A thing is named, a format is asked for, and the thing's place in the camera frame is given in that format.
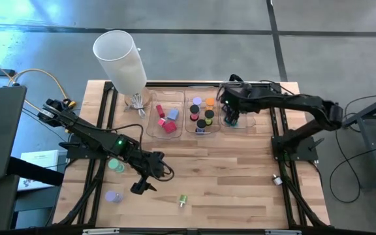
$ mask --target wooden tabletop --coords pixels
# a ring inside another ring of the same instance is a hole
[[[94,125],[98,118],[104,82],[88,81],[82,103],[80,117]],[[290,91],[299,93],[296,82],[281,84]],[[184,90],[183,87],[151,88],[157,91],[164,89]],[[110,99],[108,100],[104,127],[110,106]],[[273,133],[268,110],[252,114],[255,125],[246,129],[233,129],[222,125],[214,134],[199,136],[180,127],[180,137],[163,140],[146,134],[150,108],[146,109],[145,120],[140,119],[134,110],[124,112],[124,108],[124,97],[120,94],[113,127],[131,123],[143,124],[143,149],[164,152],[164,161],[174,169],[176,175],[168,182],[149,178],[148,182],[152,183],[157,192],[146,191],[143,195],[135,195],[130,192],[130,187],[139,180],[139,176],[133,169],[126,165],[125,172],[120,174],[107,168],[97,227],[288,227],[281,186],[275,186],[272,182],[272,175],[278,175],[279,169],[272,157],[270,137]],[[303,112],[286,110],[286,113],[291,129],[306,123]],[[121,133],[138,139],[140,129],[131,127],[123,129]],[[316,170],[307,162],[296,164],[303,197],[319,218],[329,224]],[[78,160],[66,170],[54,222],[62,220],[82,194],[87,165],[88,160]],[[105,201],[104,194],[109,190],[123,193],[123,201],[119,204]],[[178,203],[180,195],[187,195],[187,203],[182,208]],[[291,198],[294,218],[298,222],[296,202],[293,196]],[[92,200],[91,196],[86,219],[90,215]]]

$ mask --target concrete floor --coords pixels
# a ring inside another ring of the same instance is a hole
[[[273,0],[278,30],[284,31],[376,31],[376,1],[372,0]],[[0,24],[54,25],[91,28],[134,29],[242,29],[270,30],[265,0],[0,0]],[[68,95],[81,101],[86,81],[106,79],[92,53],[96,33],[0,32],[0,66],[21,71],[44,69],[62,83]],[[226,80],[236,73],[245,80],[280,81],[271,35],[134,34],[150,80]],[[319,95],[345,106],[349,101],[376,94],[376,37],[280,37],[288,81],[298,82],[302,93]],[[0,78],[0,86],[7,83]],[[32,72],[22,76],[27,98],[43,104],[61,98],[53,81]],[[373,99],[353,104],[358,111]],[[61,129],[54,129],[62,137]],[[376,190],[364,190],[358,201],[343,204],[333,198],[328,177],[342,156],[334,133],[322,132],[317,147],[324,196],[331,224],[338,228],[376,232]],[[339,131],[348,156],[365,151],[362,138]],[[60,139],[23,115],[12,151],[59,149]],[[366,158],[353,162],[361,177],[372,169]],[[339,169],[333,189],[342,199],[356,194],[349,167]],[[18,227],[39,226],[31,212],[19,214]]]

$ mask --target white cup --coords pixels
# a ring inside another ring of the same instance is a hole
[[[146,73],[130,34],[109,31],[97,38],[93,52],[119,93],[134,95],[143,90]]]

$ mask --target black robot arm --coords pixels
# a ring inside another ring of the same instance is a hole
[[[341,127],[343,109],[337,103],[325,101],[318,96],[286,95],[276,89],[252,87],[248,83],[242,83],[240,87],[223,84],[222,88],[223,93],[217,99],[224,105],[225,121],[231,125],[237,123],[240,114],[259,113],[272,107],[312,114],[314,120],[296,130],[288,130],[277,139],[278,145],[289,153],[296,153],[301,141],[319,131],[334,131]]]
[[[59,145],[69,151],[75,151],[78,154],[74,155],[79,158],[106,159],[113,157],[128,163],[140,174],[140,181],[131,188],[132,193],[141,195],[148,189],[156,191],[150,183],[147,183],[147,178],[151,176],[159,179],[165,176],[165,167],[169,168],[163,161],[165,156],[163,152],[143,151],[139,141],[124,134],[113,133],[114,129],[97,128],[78,117],[61,101],[48,99],[38,117],[48,125],[62,126],[78,137],[80,139],[78,143],[60,143]]]

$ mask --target red block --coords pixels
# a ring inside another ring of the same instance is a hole
[[[165,125],[165,123],[166,123],[166,120],[163,119],[163,118],[161,118],[161,119],[157,122],[157,124],[159,124],[161,127],[163,127],[163,126]]]
[[[176,125],[173,121],[170,121],[167,124],[165,124],[163,128],[164,128],[164,131],[166,131],[166,133],[168,134],[176,131]]]
[[[158,104],[156,106],[156,109],[157,109],[157,113],[159,114],[159,117],[164,118],[165,117],[165,113],[163,112],[162,106],[160,104]]]

